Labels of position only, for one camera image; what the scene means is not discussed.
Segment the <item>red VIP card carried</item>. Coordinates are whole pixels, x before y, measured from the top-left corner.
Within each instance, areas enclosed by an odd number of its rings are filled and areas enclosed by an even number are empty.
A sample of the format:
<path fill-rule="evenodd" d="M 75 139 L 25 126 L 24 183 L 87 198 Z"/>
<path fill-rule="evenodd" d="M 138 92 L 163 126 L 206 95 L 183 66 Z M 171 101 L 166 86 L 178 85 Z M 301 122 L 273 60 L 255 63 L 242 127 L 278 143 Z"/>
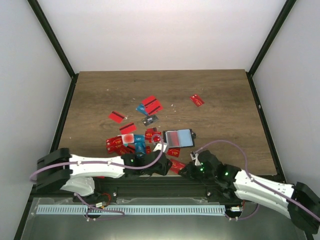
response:
<path fill-rule="evenodd" d="M 166 132 L 166 140 L 170 148 L 176 148 L 180 145 L 179 136 L 176 130 Z"/>

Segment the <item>black card holder wallet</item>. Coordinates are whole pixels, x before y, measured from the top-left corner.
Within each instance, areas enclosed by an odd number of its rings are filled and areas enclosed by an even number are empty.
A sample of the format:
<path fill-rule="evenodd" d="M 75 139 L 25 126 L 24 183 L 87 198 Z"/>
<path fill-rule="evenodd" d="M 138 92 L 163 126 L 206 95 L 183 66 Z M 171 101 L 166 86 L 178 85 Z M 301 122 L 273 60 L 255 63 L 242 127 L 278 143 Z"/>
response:
<path fill-rule="evenodd" d="M 179 146 L 178 147 L 169 147 L 166 138 L 167 131 L 177 131 Z M 162 132 L 163 140 L 167 144 L 168 148 L 191 148 L 195 146 L 196 134 L 191 128 L 179 129 L 179 130 L 165 130 Z"/>

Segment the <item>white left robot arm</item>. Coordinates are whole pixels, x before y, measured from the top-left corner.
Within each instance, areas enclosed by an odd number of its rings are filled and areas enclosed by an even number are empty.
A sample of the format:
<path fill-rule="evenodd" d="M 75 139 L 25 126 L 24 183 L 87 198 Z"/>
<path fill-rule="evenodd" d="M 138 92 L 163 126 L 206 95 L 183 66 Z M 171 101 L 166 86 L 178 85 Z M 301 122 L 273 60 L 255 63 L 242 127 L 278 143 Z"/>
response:
<path fill-rule="evenodd" d="M 58 190 L 76 193 L 91 202 L 97 202 L 102 189 L 94 179 L 132 178 L 157 174 L 165 176 L 172 162 L 160 149 L 148 154 L 125 153 L 114 157 L 84 157 L 60 148 L 37 161 L 37 170 L 29 177 L 37 192 Z"/>

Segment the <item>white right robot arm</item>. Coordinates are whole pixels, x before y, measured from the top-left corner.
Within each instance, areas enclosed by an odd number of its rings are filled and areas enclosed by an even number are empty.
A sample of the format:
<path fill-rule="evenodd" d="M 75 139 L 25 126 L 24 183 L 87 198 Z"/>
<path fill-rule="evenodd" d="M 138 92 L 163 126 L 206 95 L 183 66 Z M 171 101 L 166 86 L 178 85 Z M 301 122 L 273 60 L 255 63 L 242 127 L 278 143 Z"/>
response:
<path fill-rule="evenodd" d="M 209 150 L 192 152 L 189 162 L 178 173 L 198 182 L 214 182 L 229 202 L 250 201 L 270 208 L 302 231 L 317 234 L 320 229 L 320 198 L 306 184 L 280 183 L 247 173 L 239 167 L 224 164 Z"/>

